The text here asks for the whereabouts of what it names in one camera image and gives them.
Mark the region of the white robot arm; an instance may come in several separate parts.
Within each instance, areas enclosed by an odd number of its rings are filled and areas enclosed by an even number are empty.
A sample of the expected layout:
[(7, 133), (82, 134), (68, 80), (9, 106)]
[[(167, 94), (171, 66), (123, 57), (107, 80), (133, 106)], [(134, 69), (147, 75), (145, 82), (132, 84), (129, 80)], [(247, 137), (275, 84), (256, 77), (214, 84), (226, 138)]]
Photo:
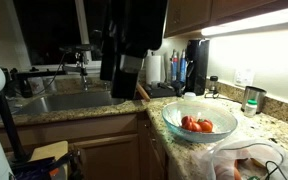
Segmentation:
[(168, 0), (108, 0), (102, 31), (100, 79), (113, 98), (132, 99), (149, 50), (162, 44)]

